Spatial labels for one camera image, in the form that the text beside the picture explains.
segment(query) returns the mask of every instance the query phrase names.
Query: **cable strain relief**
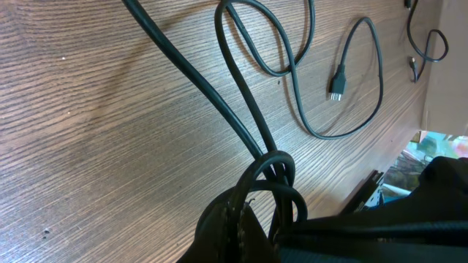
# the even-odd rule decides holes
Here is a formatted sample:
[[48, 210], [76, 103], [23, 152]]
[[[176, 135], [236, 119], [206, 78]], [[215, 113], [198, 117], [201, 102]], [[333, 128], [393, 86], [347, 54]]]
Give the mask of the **cable strain relief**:
[[344, 73], [344, 65], [340, 64], [338, 65], [338, 68], [336, 69], [336, 73]]

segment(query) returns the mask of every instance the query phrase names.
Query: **wooden table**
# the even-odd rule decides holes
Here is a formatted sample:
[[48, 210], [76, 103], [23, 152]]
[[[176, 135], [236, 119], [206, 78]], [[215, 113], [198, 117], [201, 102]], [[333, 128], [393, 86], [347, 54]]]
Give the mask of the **wooden table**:
[[[308, 26], [306, 1], [262, 1], [297, 53]], [[222, 59], [217, 1], [143, 1], [173, 44], [260, 135]], [[423, 45], [440, 3], [422, 0], [413, 35]], [[284, 51], [265, 18], [235, 6], [273, 68]], [[311, 125], [331, 134], [366, 118], [378, 96], [369, 30], [358, 29], [347, 58], [349, 88], [326, 99], [347, 34], [361, 16], [376, 24], [384, 58], [381, 110], [345, 140], [313, 138], [297, 121], [290, 76], [253, 62], [233, 22], [224, 22], [235, 59], [280, 150], [296, 161], [295, 187], [309, 217], [337, 214], [373, 169], [385, 171], [419, 128], [429, 69], [410, 82], [415, 55], [400, 0], [316, 2], [314, 44], [298, 67]], [[204, 207], [234, 186], [252, 157], [208, 100], [162, 55], [119, 1], [0, 4], [0, 261], [166, 262], [192, 241]], [[270, 221], [270, 194], [253, 201]]]

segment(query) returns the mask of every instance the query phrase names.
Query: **usb connector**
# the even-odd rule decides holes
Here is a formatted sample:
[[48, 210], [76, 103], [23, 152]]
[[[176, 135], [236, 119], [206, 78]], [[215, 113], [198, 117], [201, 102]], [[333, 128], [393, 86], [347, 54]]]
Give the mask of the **usb connector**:
[[330, 83], [330, 99], [340, 101], [341, 95], [344, 94], [346, 89], [347, 82], [346, 77], [344, 76], [344, 65], [340, 64], [336, 70], [335, 75], [331, 79]]

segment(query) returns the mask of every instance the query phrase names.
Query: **metal connector tip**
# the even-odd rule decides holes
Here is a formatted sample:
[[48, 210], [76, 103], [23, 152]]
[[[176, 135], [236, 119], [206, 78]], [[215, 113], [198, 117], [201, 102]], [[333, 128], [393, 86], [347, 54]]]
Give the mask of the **metal connector tip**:
[[341, 100], [341, 94], [332, 93], [332, 94], [330, 94], [330, 99], [340, 101]]

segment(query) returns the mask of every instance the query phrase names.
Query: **wooden surface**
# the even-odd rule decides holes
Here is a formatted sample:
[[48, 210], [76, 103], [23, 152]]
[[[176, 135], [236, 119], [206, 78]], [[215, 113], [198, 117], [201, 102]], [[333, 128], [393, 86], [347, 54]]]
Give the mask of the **wooden surface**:
[[[366, 26], [347, 57], [341, 102], [326, 86], [353, 23], [369, 16], [384, 58], [385, 95], [371, 125], [323, 141], [297, 122], [290, 77], [269, 77], [224, 23], [235, 59], [280, 150], [296, 161], [295, 187], [309, 217], [338, 213], [373, 169], [385, 171], [419, 128], [429, 69], [417, 85], [399, 0], [317, 1], [314, 44], [298, 67], [313, 127], [345, 132], [378, 95]], [[305, 42], [304, 0], [262, 1], [297, 53]], [[143, 1], [173, 44], [224, 97], [263, 149], [216, 42], [217, 1]], [[439, 2], [422, 0], [413, 35], [423, 45]], [[265, 18], [236, 5], [269, 65], [284, 51]], [[119, 1], [6, 0], [0, 4], [1, 262], [171, 262], [192, 241], [204, 207], [252, 162], [208, 100], [162, 55]], [[264, 227], [269, 194], [253, 205]]]

